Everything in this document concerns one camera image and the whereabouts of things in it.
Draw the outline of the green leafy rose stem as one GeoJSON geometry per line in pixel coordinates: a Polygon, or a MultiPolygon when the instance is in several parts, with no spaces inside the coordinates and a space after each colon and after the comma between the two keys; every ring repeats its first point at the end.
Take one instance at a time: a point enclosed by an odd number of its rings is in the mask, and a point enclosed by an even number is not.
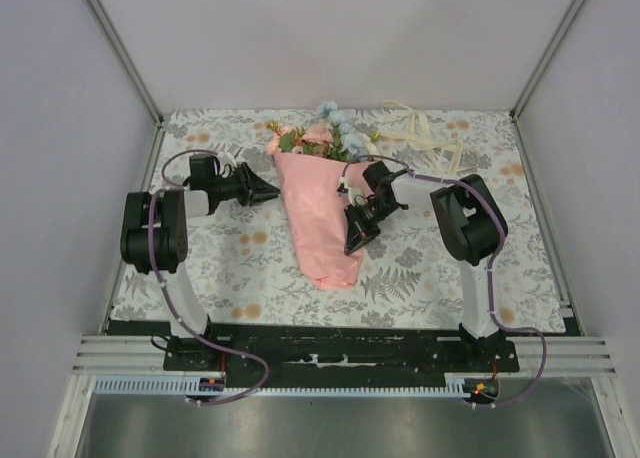
{"type": "Polygon", "coordinates": [[[374,140],[360,131],[338,134],[326,147],[323,156],[330,160],[348,162],[356,156],[377,155],[378,148],[374,140]]]}

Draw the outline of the orange fake rose stem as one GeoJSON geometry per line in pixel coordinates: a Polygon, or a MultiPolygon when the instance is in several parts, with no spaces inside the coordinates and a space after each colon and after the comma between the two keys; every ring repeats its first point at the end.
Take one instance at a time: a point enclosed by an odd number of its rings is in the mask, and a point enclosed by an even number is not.
{"type": "Polygon", "coordinates": [[[266,128],[273,133],[273,137],[266,146],[268,155],[280,152],[291,153],[301,143],[299,128],[280,126],[277,121],[269,121],[266,128]]]}

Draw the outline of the pink wrapping paper sheet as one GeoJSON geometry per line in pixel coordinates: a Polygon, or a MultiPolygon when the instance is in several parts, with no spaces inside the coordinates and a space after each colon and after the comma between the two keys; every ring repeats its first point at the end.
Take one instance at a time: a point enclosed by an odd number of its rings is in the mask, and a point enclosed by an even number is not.
{"type": "Polygon", "coordinates": [[[322,290],[350,289],[356,284],[363,253],[344,254],[347,198],[337,193],[345,174],[349,185],[366,197],[371,190],[362,173],[365,163],[347,166],[310,155],[272,155],[301,273],[322,290]]]}

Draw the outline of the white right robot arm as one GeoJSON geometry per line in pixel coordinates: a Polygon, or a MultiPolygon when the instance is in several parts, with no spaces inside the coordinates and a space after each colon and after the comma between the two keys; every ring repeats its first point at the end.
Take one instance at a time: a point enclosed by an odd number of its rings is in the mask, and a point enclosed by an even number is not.
{"type": "Polygon", "coordinates": [[[344,209],[349,256],[380,233],[380,223],[398,210],[420,206],[436,218],[445,249],[460,272],[463,314],[458,359],[477,372],[489,365],[505,340],[495,317],[492,267],[508,236],[508,225],[483,178],[461,179],[420,174],[407,167],[391,171],[381,161],[366,167],[363,178],[371,193],[360,196],[340,177],[338,192],[346,195],[344,209]]]}

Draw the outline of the blue fake hydrangea stem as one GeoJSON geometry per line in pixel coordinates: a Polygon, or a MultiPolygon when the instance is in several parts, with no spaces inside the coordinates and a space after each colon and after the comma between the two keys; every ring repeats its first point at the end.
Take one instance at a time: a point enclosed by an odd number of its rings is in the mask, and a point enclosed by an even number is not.
{"type": "Polygon", "coordinates": [[[342,161],[366,152],[362,134],[348,120],[346,113],[334,101],[324,101],[318,108],[319,116],[330,129],[333,144],[329,156],[342,161]]]}

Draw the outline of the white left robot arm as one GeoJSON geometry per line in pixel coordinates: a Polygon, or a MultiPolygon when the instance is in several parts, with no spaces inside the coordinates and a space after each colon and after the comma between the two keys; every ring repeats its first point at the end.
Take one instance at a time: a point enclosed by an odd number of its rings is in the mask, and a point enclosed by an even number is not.
{"type": "Polygon", "coordinates": [[[199,303],[188,275],[188,221],[213,215],[219,205],[235,201],[248,207],[276,199],[280,190],[245,162],[220,158],[211,151],[187,151],[189,175],[181,183],[169,178],[166,189],[126,196],[120,234],[123,261],[144,275],[154,275],[170,317],[171,334],[192,339],[185,351],[198,370],[219,362],[220,346],[205,336],[210,318],[199,303]]]}

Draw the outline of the cream ribbon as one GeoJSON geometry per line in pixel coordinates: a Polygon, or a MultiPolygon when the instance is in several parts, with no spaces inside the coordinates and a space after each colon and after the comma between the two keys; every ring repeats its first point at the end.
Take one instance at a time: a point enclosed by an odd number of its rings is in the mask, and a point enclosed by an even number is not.
{"type": "Polygon", "coordinates": [[[461,166],[462,155],[467,147],[461,140],[454,138],[444,142],[437,141],[433,137],[428,118],[423,111],[394,100],[387,100],[382,103],[381,110],[383,112],[391,109],[399,109],[406,113],[406,128],[404,131],[383,130],[380,132],[382,137],[405,142],[413,150],[424,152],[430,163],[441,175],[455,177],[463,170],[461,166]],[[447,168],[437,158],[437,150],[452,153],[447,168]]]}

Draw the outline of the pink fake rose stem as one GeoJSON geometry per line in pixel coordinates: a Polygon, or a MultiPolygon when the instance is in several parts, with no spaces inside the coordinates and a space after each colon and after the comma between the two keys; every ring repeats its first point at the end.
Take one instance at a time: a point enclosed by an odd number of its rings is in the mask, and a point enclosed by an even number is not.
{"type": "Polygon", "coordinates": [[[326,126],[314,125],[309,129],[299,127],[296,129],[292,152],[294,154],[328,158],[333,144],[333,135],[326,126]]]}

